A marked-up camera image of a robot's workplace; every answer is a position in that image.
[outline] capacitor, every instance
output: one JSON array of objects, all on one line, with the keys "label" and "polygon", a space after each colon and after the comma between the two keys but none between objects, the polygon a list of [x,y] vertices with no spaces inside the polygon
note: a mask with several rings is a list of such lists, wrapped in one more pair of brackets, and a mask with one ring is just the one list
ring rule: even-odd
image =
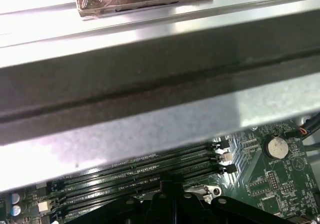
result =
[{"label": "capacitor", "polygon": [[28,209],[28,206],[26,203],[19,203],[19,205],[14,205],[11,208],[11,216],[16,217],[22,213],[25,213]]},{"label": "capacitor", "polygon": [[26,198],[25,193],[19,194],[19,193],[12,193],[11,194],[11,204],[15,205],[20,201],[23,201]]}]

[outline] metal surface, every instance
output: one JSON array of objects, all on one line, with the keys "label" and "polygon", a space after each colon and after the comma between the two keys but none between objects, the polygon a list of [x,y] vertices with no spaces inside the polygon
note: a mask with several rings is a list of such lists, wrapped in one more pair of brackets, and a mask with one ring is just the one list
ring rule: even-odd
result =
[{"label": "metal surface", "polygon": [[216,198],[221,196],[222,190],[218,186],[195,186],[195,187],[190,187],[185,190],[187,193],[194,193],[194,194],[200,194],[203,200],[209,204],[211,204],[211,201]]},{"label": "metal surface", "polygon": [[218,202],[221,203],[221,204],[227,204],[226,199],[223,199],[223,198],[219,198]]},{"label": "metal surface", "polygon": [[[14,176],[10,169],[1,169],[0,175],[10,179],[0,182],[0,191],[320,109],[320,74],[312,74],[320,71],[319,57],[308,50],[320,44],[316,21],[306,22],[302,29],[299,22],[307,18],[295,18],[295,27],[289,25],[291,20],[283,19],[279,26],[285,24],[285,30],[260,23],[260,30],[270,30],[274,35],[269,34],[260,49],[254,49],[259,40],[250,48],[241,46],[244,40],[254,41],[256,36],[240,33],[238,37],[236,33],[241,28],[254,32],[249,24],[258,20],[317,10],[320,0],[214,0],[89,21],[80,20],[72,2],[61,2],[48,2],[45,8],[33,4],[32,11],[23,11],[23,5],[11,10],[0,6],[0,95],[5,97],[0,101],[0,143],[6,144],[0,146],[0,167],[8,166],[13,156],[23,162],[23,169],[15,170]],[[145,56],[145,48],[151,43],[144,40],[163,41],[167,47],[174,41],[164,37],[179,35],[181,43],[199,39],[199,47],[208,37],[207,30],[213,30],[215,40],[221,43],[216,44],[218,51],[212,56],[206,56],[210,50],[201,47],[204,61],[199,57],[190,63],[186,62],[190,57],[184,61],[166,59],[170,53],[165,49],[158,56],[171,60],[167,66]],[[231,42],[222,35],[228,32]],[[295,42],[288,42],[286,38],[292,36]],[[144,50],[132,66],[133,58],[127,60],[127,66],[124,61],[112,63],[120,56],[129,57],[120,52],[125,44]],[[227,51],[225,55],[219,53],[219,46]],[[230,55],[235,46],[237,53]],[[98,56],[108,53],[104,61],[91,56],[75,61],[70,56],[28,63],[102,48]],[[308,52],[301,56],[283,58],[304,50]],[[150,63],[140,62],[139,57]],[[259,69],[252,64],[258,59],[266,60],[263,65],[254,63]],[[267,75],[257,77],[257,69]],[[175,80],[170,92],[162,87],[162,80],[185,73],[189,75],[187,81],[183,79],[180,85],[181,80]],[[140,86],[160,78],[156,85],[152,83],[156,91],[150,84],[147,88]],[[133,87],[139,87],[139,92],[132,91]],[[308,105],[301,103],[301,97]]]},{"label": "metal surface", "polygon": [[[15,175],[11,169],[1,169],[1,175],[11,178],[0,182],[0,190],[309,113],[319,108],[319,85],[319,74],[313,74],[2,146],[0,166],[11,162],[13,154],[27,161]],[[300,102],[306,93],[308,106]],[[30,175],[26,170],[35,172]]]},{"label": "metal surface", "polygon": [[320,0],[208,0],[85,22],[69,0],[61,2],[31,12],[18,11],[22,7],[13,8],[14,12],[0,8],[1,67],[314,10]]}]

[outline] aluminum rail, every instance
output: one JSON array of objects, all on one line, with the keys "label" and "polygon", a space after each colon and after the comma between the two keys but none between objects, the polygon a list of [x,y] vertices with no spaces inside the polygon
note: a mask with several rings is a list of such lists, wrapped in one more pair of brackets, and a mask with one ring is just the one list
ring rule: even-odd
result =
[{"label": "aluminum rail", "polygon": [[7,1],[0,6],[0,67],[317,9],[319,0],[292,1],[206,0],[87,21],[70,0],[39,0],[44,7],[33,0],[27,10],[28,0]]}]

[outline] black plastic part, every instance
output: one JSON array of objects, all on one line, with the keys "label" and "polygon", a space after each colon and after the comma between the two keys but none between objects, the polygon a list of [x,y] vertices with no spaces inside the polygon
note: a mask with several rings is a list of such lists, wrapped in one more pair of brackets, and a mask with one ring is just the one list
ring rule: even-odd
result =
[{"label": "black plastic part", "polygon": [[229,148],[229,147],[230,147],[229,140],[221,140],[221,142],[219,142],[220,149],[225,149],[225,148]]},{"label": "black plastic part", "polygon": [[162,175],[160,178],[160,191],[162,193],[183,193],[182,183],[184,178],[182,175]]},{"label": "black plastic part", "polygon": [[238,171],[235,164],[230,164],[230,165],[226,166],[225,168],[226,168],[226,172],[229,173],[229,174],[230,173],[235,173],[235,172]]},{"label": "black plastic part", "polygon": [[211,202],[211,210],[215,215],[220,216],[220,218],[224,220],[224,222],[221,221],[220,223],[292,224],[285,219],[229,197],[213,199]]}]

